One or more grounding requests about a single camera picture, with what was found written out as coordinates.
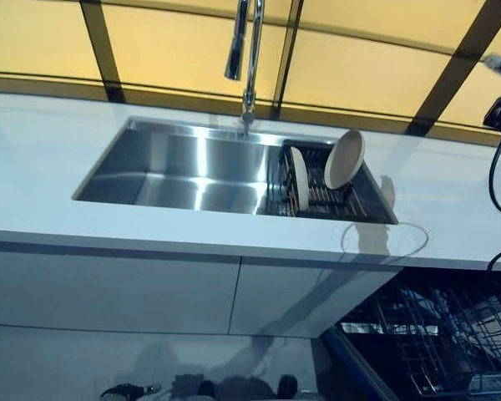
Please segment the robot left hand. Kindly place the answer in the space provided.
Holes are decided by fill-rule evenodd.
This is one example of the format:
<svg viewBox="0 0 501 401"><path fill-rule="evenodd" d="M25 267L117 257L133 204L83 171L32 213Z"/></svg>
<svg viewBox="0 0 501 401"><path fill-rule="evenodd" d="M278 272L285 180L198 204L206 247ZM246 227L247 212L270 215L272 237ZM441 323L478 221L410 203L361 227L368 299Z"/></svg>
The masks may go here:
<svg viewBox="0 0 501 401"><path fill-rule="evenodd" d="M145 395L156 391L156 386L138 386L131 383L121 383L112 388L104 390L99 398L101 400L138 400Z"/></svg>

